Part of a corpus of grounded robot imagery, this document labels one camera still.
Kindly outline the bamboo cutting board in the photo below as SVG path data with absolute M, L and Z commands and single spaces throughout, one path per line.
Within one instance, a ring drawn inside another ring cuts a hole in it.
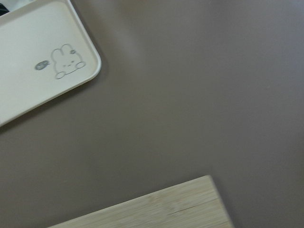
M 232 228 L 211 176 L 71 219 L 57 228 Z

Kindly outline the cream rabbit tray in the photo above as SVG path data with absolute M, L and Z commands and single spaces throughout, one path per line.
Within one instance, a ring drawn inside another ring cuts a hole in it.
M 0 123 L 93 79 L 102 61 L 69 0 L 4 0 Z

